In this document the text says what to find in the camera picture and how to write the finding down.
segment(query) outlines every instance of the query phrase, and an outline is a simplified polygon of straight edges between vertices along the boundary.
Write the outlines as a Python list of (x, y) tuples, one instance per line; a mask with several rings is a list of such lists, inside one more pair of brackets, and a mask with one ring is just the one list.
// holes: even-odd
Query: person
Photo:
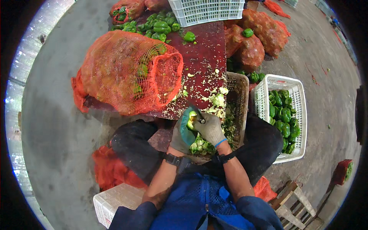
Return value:
[(154, 122), (137, 120), (116, 130), (112, 148), (149, 187), (136, 210), (117, 209), (110, 230), (283, 229), (274, 210), (253, 190), (282, 150), (281, 133), (249, 114), (244, 145), (232, 151), (219, 118), (202, 115), (206, 122), (195, 121), (194, 128), (218, 154), (202, 166), (186, 164), (184, 170), (175, 164), (189, 153), (190, 143), (180, 128), (183, 116), (174, 126), (166, 153), (148, 143), (158, 130)]

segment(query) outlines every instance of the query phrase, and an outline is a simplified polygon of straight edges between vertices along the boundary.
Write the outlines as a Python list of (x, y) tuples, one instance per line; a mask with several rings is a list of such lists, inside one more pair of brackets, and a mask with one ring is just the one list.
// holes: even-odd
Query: forearm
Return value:
[[(217, 151), (220, 155), (228, 155), (232, 152), (227, 141), (219, 144)], [(254, 189), (249, 181), (247, 172), (236, 157), (228, 160), (223, 167), (226, 182), (230, 188), (234, 202), (237, 202), (240, 197), (254, 196)]]
[[(184, 156), (183, 153), (171, 147), (167, 150), (167, 154), (169, 153), (175, 156)], [(151, 184), (143, 195), (142, 203), (150, 201), (157, 209), (160, 209), (170, 193), (170, 188), (174, 184), (175, 177), (176, 166), (163, 160), (160, 168), (153, 177)]]

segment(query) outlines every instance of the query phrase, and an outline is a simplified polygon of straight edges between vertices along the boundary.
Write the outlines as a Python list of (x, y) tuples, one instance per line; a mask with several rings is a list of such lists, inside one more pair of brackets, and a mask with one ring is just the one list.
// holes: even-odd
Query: green rubber-coated glove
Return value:
[(173, 138), (171, 139), (170, 146), (184, 154), (189, 153), (189, 146), (195, 141), (195, 136), (187, 128), (189, 121), (189, 112), (193, 111), (192, 108), (187, 108), (181, 115), (180, 119), (176, 122), (173, 130)]
[(201, 124), (199, 120), (193, 122), (195, 130), (197, 130), (206, 141), (217, 147), (218, 144), (226, 140), (222, 133), (221, 122), (218, 116), (208, 113), (202, 113), (206, 123)]

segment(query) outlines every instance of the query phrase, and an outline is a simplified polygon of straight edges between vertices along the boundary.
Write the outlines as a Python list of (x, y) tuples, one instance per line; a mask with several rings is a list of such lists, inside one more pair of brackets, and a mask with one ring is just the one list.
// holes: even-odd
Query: wooden pallet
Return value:
[[(288, 208), (285, 203), (289, 198), (294, 197), (293, 195), (297, 201)], [(286, 184), (277, 198), (271, 202), (271, 206), (280, 218), (285, 230), (305, 229), (307, 222), (316, 215), (311, 203), (293, 181)]]

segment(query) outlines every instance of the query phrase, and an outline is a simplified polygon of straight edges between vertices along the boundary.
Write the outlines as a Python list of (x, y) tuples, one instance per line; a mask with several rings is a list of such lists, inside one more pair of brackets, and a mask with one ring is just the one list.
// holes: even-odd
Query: concrete floor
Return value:
[[(137, 119), (96, 110), (82, 114), (72, 97), (70, 78), (88, 47), (108, 30), (108, 11), (115, 2), (78, 0), (47, 38), (25, 87), (24, 158), (37, 201), (55, 229), (104, 229), (92, 201), (99, 188), (91, 154), (119, 125)], [(277, 190), (300, 175), (302, 190), (316, 207), (337, 162), (351, 158), (357, 163), (354, 102), (360, 82), (348, 52), (319, 9), (309, 1), (300, 1), (296, 9), (278, 3), (292, 20), (275, 18), (287, 25), (291, 37), (277, 60), (264, 61), (262, 72), (303, 82), (308, 140), (304, 159), (273, 165), (266, 177)], [(258, 10), (272, 15), (262, 6)], [(321, 65), (331, 69), (327, 76)]]

